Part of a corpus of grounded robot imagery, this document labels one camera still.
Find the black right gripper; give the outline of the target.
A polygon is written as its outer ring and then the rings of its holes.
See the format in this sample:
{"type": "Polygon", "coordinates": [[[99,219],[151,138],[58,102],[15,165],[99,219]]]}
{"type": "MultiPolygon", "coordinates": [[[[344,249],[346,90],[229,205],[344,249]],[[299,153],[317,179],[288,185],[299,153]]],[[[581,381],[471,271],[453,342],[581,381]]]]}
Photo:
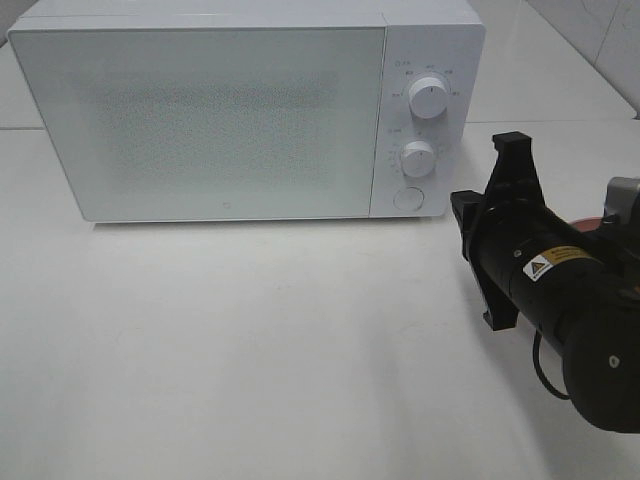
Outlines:
{"type": "Polygon", "coordinates": [[[494,331],[524,316],[542,333],[616,333],[620,277],[609,255],[556,216],[545,200],[532,138],[492,136],[498,154],[484,193],[450,196],[463,256],[494,331]]]}

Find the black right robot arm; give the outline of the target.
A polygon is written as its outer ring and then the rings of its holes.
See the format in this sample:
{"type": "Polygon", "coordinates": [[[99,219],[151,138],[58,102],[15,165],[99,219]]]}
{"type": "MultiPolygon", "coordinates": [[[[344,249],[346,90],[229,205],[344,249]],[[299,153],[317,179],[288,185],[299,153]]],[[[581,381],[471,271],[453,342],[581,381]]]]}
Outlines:
{"type": "Polygon", "coordinates": [[[639,430],[639,182],[615,177],[603,215],[585,229],[545,203],[532,140],[493,137],[497,160],[483,192],[454,192],[462,253],[495,331],[519,317],[560,356],[570,401],[591,425],[639,430]]]}

